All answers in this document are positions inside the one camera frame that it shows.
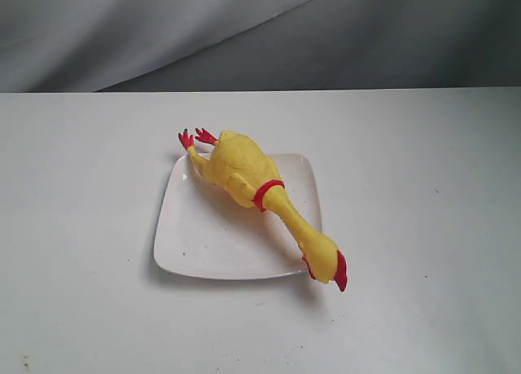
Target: rubber chicken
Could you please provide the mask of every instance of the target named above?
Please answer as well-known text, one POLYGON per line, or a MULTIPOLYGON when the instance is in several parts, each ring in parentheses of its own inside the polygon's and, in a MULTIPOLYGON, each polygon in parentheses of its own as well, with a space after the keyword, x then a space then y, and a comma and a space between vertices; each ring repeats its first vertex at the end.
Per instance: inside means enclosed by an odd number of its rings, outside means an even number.
POLYGON ((188 130, 179 134, 179 140, 203 178, 223 188, 243 207, 276 213, 299 245, 309 275, 323 283, 334 280, 344 291, 348 283, 344 255, 295 209, 274 160, 246 135, 227 130, 216 139, 205 129, 195 131, 197 140, 214 146, 209 160, 195 151, 194 136, 188 130))

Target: red comb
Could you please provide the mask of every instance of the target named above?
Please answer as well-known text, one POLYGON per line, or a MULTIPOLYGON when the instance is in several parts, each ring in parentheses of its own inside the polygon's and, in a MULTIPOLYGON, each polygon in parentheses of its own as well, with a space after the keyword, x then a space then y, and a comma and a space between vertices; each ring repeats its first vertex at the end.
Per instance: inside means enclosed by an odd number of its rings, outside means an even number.
POLYGON ((345 257, 339 250, 336 251, 338 255, 338 265, 336 266, 335 282, 339 285, 340 291, 344 291, 348 285, 348 266, 345 263, 345 257))

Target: gray fabric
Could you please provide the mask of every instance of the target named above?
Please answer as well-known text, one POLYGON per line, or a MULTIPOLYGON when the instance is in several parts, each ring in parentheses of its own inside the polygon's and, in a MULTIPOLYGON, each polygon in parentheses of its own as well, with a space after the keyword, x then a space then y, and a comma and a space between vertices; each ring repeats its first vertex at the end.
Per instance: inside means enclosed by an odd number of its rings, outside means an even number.
POLYGON ((308 0, 0 0, 0 91, 92 91, 308 0))
POLYGON ((521 85, 519 0, 313 0, 107 91, 521 85))

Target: white square plate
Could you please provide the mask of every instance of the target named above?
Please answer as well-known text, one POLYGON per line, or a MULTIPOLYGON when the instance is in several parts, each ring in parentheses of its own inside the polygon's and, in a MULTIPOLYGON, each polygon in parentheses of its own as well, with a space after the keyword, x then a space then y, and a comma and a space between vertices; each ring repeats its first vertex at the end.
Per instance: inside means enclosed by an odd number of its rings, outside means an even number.
MULTIPOLYGON (((295 207, 322 231, 309 161, 297 154, 272 157, 295 207)), ((236 204, 222 189, 205 182, 187 156, 176 162, 170 175, 154 258, 167 271, 206 279, 266 279, 307 270, 302 252, 277 215, 236 204)))

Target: white table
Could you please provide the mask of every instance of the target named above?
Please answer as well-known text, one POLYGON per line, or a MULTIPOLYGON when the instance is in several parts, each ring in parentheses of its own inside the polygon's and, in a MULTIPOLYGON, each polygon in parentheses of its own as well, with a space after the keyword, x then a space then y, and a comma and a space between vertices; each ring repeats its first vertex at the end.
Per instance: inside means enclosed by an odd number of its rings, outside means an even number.
POLYGON ((521 372, 521 88, 0 95, 0 372, 521 372), (151 256, 177 132, 299 152, 340 293, 151 256))

